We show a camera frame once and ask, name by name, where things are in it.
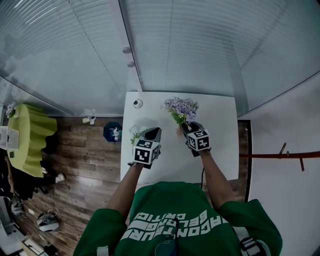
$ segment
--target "yellow-green tablecloth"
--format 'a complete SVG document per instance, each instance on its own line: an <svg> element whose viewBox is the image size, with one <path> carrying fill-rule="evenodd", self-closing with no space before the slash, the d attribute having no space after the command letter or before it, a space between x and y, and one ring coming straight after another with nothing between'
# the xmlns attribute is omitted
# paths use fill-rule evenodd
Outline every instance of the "yellow-green tablecloth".
<svg viewBox="0 0 320 256"><path fill-rule="evenodd" d="M10 118L8 127L19 131L18 150L7 150L13 167L34 177L43 177L40 161L41 149L46 147L46 137L57 131L57 121L49 118L41 109L19 104L18 118Z"/></svg>

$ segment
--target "person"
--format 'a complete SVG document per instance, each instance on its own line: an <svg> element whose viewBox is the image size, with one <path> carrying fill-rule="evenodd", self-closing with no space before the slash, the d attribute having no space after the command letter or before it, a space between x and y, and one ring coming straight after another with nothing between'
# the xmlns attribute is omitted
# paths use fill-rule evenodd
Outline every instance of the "person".
<svg viewBox="0 0 320 256"><path fill-rule="evenodd" d="M18 195L21 200L28 200L33 197L35 188L46 185L53 185L65 179L63 173L58 175L45 174L43 178L33 177L21 170L11 166L7 152L1 150L0 157L0 197L11 199L14 194Z"/></svg>
<svg viewBox="0 0 320 256"><path fill-rule="evenodd" d="M159 182L135 193L143 170L137 163L93 214L73 256L279 255L281 235L259 201L235 201L211 153L199 153L213 208L197 184Z"/></svg>

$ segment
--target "shoe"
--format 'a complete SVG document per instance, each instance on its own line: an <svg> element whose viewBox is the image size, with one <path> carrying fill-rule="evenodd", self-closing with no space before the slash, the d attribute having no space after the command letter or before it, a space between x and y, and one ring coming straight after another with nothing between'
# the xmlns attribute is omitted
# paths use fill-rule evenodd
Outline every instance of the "shoe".
<svg viewBox="0 0 320 256"><path fill-rule="evenodd" d="M62 182L65 179L66 179L65 175L63 173L59 173L57 177L55 177L55 183Z"/></svg>

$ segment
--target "white tabletop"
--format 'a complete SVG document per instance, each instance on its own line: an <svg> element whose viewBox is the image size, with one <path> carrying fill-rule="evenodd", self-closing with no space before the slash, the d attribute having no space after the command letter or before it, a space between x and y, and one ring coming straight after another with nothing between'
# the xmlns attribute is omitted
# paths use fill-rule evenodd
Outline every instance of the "white tabletop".
<svg viewBox="0 0 320 256"><path fill-rule="evenodd" d="M235 180L239 173L239 140L236 104L233 97L173 93L173 92L127 92L124 106L122 143L121 143L121 179L133 161L132 138L129 129L132 126L160 127L161 154L151 169L144 168L138 183L187 182L200 183L203 165L200 156L193 157L187 147L185 137L178 136L177 123L172 116L161 109L166 99L179 97L191 98L199 103L196 122L208 129L211 154L228 180ZM142 100L143 106L136 109L133 102Z"/></svg>

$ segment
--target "green t-shirt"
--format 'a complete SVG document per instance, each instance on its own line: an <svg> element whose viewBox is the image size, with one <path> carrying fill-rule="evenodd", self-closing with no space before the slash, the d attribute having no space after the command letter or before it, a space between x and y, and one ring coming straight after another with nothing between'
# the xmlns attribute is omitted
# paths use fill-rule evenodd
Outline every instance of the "green t-shirt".
<svg viewBox="0 0 320 256"><path fill-rule="evenodd" d="M250 237L262 240L271 255L282 249L281 236L258 200L229 201L218 212L198 185L159 182L140 188L134 195L130 225L112 209L99 209L92 216L73 256L96 256L108 246L113 256L154 256L178 220L179 255L240 256L238 237L232 226L246 227Z"/></svg>

